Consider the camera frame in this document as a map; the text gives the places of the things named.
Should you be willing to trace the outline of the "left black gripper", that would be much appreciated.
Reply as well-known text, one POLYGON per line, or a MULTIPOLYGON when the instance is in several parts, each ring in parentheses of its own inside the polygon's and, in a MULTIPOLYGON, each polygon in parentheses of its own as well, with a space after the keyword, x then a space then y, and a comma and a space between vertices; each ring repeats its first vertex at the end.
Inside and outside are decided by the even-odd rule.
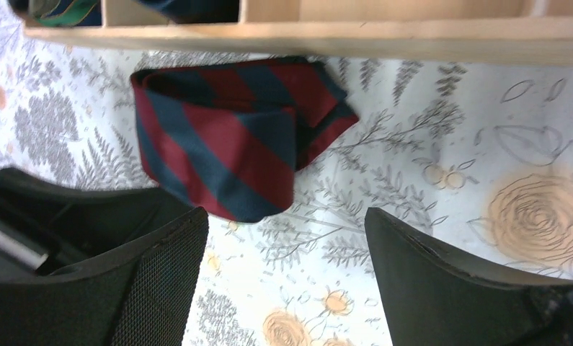
POLYGON ((23 264, 0 250, 0 278, 49 275, 160 229, 191 207, 158 187, 84 191, 14 167, 0 169, 0 232, 42 256, 23 264))

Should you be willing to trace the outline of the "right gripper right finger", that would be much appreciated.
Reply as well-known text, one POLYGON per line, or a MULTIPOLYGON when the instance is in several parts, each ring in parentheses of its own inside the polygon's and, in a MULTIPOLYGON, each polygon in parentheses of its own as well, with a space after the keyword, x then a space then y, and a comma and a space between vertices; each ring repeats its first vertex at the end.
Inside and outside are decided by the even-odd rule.
POLYGON ((573 280, 491 262, 380 208, 365 233, 394 345, 573 345, 573 280))

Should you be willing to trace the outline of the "red navy striped tie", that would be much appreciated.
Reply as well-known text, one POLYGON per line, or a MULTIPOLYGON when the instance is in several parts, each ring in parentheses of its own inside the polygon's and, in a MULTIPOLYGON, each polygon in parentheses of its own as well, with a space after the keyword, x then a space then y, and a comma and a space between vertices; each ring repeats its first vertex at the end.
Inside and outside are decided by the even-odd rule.
POLYGON ((302 56, 130 76, 144 171, 186 204, 256 223, 289 209, 296 172, 359 120, 302 56))

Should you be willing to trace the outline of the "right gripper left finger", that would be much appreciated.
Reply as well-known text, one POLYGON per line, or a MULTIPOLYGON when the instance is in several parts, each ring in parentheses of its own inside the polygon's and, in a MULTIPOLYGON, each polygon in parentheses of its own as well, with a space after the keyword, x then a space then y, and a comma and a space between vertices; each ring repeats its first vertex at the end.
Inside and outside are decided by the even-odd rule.
POLYGON ((196 208, 53 275, 0 280, 0 345, 180 345, 207 238, 196 208))

